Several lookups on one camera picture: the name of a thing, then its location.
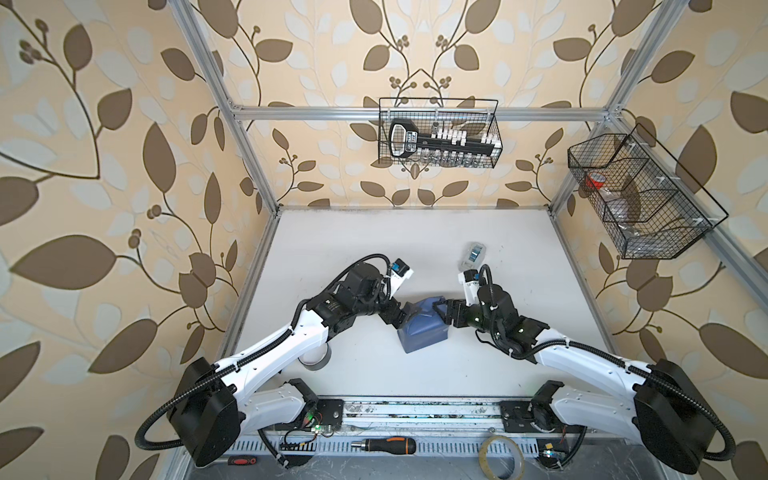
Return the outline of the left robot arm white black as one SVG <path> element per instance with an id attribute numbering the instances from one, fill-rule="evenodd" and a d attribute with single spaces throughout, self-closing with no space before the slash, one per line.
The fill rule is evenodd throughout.
<path id="1" fill-rule="evenodd" d="M 401 259 L 385 270 L 367 255 L 344 269 L 319 294 L 299 302 L 290 322 L 245 350 L 214 363 L 204 358 L 188 366 L 174 397 L 140 425 L 135 445 L 145 451 L 183 447 L 204 467 L 222 457 L 244 434 L 306 416 L 316 397 L 305 383 L 291 380 L 273 390 L 263 385 L 296 360 L 322 368 L 329 342 L 360 316 L 379 316 L 399 327 L 415 309 L 401 304 L 397 290 L 412 268 Z"/>

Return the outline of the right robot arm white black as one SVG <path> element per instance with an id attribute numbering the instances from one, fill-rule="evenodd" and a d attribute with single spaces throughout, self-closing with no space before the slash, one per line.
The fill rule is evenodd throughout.
<path id="1" fill-rule="evenodd" d="M 545 382 L 516 420 L 543 432 L 564 426 L 595 429 L 642 444 L 666 466 L 695 474 L 705 460 L 736 454 L 734 436 L 677 364 L 634 361 L 573 340 L 520 314 L 498 285 L 476 299 L 439 300 L 433 311 L 448 325 L 486 333 L 490 344 L 518 361 L 567 373 L 589 390 Z"/>

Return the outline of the light blue wrapping paper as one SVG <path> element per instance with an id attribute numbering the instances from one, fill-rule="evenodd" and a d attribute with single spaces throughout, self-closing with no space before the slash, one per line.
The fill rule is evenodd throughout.
<path id="1" fill-rule="evenodd" d="M 406 354 L 413 353 L 448 338 L 447 300 L 429 297 L 403 306 L 405 319 L 397 328 L 401 346 Z"/>

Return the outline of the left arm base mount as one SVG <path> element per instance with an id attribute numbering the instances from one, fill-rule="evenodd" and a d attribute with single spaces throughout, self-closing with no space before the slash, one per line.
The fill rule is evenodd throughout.
<path id="1" fill-rule="evenodd" d="M 320 398 L 305 405 L 294 420 L 277 424 L 275 429 L 330 434 L 339 430 L 342 425 L 344 404 L 340 398 Z"/>

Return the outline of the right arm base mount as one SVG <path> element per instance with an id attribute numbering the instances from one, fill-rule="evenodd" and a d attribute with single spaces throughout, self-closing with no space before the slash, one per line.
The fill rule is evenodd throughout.
<path id="1" fill-rule="evenodd" d="M 580 426 L 559 421 L 553 427 L 537 426 L 528 400 L 503 400 L 499 403 L 499 412 L 505 433 L 562 435 L 577 434 L 582 430 Z"/>

